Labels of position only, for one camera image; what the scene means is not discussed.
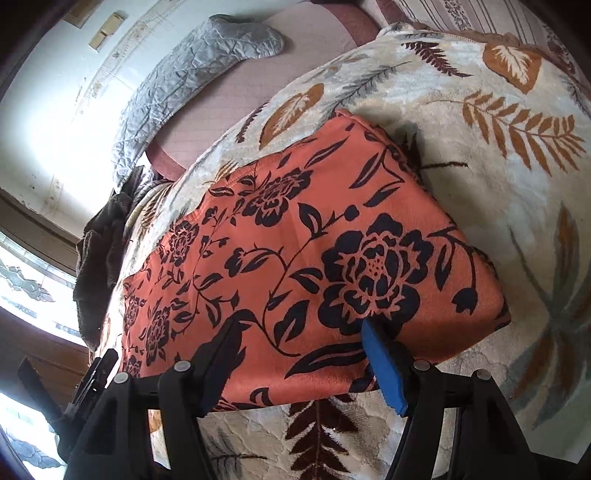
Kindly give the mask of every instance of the black clamp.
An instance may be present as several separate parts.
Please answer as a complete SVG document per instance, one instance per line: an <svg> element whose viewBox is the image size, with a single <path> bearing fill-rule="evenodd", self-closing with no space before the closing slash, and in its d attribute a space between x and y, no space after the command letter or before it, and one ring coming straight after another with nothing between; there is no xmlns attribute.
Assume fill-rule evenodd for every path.
<svg viewBox="0 0 591 480"><path fill-rule="evenodd" d="M578 465L530 451L489 371L443 373L415 360L374 319L364 321L361 335L386 403L408 417L386 480L431 479L446 408L456 409L456 425L450 468L440 480L591 479L591 447Z"/></svg>
<svg viewBox="0 0 591 480"><path fill-rule="evenodd" d="M24 362L19 375L60 435L60 456L68 457L64 480L216 480L196 418L217 404L243 328L238 311L191 361L154 377L120 372L105 389L113 355L116 360L109 351L95 361L65 413ZM414 359L374 319L364 321L362 342L386 403L407 417L386 480L431 479L446 408L456 409L456 429L449 471L438 480L591 479L591 447L578 465L529 450L488 371L443 373ZM170 469L152 459L147 410L161 412Z"/></svg>

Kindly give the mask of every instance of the floral blanket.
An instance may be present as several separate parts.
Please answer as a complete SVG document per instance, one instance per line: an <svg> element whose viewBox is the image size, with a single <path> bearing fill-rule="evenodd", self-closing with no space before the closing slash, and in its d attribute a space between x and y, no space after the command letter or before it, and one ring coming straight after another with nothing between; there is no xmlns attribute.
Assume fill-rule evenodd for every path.
<svg viewBox="0 0 591 480"><path fill-rule="evenodd" d="M121 279L141 268L216 180L312 134L337 108L347 108L403 146L469 242L494 262L513 322L440 367L463 375L490 370L535 444L536 432L591 380L591 245L584 241L591 235L591 103L555 63L501 38L480 43L391 25L374 42L289 84L177 183L152 192L128 226ZM123 353L124 313L121 280L101 350ZM139 370L145 349L124 352L125 369ZM561 428L574 438L583 418ZM372 392L213 413L200 424L220 478L344 480L383 478L404 421ZM156 412L151 431L155 457L166 464ZM452 431L450 413L435 476L447 469ZM561 456L569 445L550 437L547 449L537 451Z"/></svg>

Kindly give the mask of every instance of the pillow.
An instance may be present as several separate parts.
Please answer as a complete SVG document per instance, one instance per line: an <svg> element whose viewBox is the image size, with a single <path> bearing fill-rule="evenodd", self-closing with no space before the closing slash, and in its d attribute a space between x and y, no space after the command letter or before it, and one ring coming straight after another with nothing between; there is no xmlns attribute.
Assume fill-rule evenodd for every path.
<svg viewBox="0 0 591 480"><path fill-rule="evenodd" d="M537 45L559 58L561 67L586 83L572 55L548 25L519 0L363 0L361 8L381 27L419 22L434 30L514 35L520 44ZM494 41L494 38L478 41Z"/></svg>
<svg viewBox="0 0 591 480"><path fill-rule="evenodd" d="M222 177L123 282L121 369L158 375L240 322L218 407L283 405L376 387L367 318L433 363L505 326L492 263L418 181L343 110Z"/></svg>
<svg viewBox="0 0 591 480"><path fill-rule="evenodd" d="M163 126L146 155L176 180L224 132L301 75L374 40L378 27L353 5L293 5L263 22L286 40L280 55L243 61L217 78Z"/></svg>

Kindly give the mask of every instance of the blue clamp pad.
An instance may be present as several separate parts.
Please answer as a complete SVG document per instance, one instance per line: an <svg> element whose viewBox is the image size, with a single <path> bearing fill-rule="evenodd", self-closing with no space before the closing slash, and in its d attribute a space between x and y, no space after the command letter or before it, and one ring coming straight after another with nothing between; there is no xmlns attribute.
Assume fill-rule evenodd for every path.
<svg viewBox="0 0 591 480"><path fill-rule="evenodd" d="M404 417L408 409L408 401L404 397L402 376L394 364L388 347L369 320L365 320L361 326L361 342L369 364L378 379L386 404L398 415Z"/></svg>

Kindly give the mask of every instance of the white wall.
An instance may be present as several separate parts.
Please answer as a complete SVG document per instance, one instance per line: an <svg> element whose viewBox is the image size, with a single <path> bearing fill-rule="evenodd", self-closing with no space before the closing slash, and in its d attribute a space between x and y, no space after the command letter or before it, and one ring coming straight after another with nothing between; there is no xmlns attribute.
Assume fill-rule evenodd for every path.
<svg viewBox="0 0 591 480"><path fill-rule="evenodd" d="M109 153L121 109L158 61L209 15L260 20L296 2L104 0L82 29L59 22L0 103L0 187L81 236L111 192ZM161 14L145 20L154 5ZM88 42L113 12L125 22L98 52L92 50ZM124 59L116 62L113 52Z"/></svg>

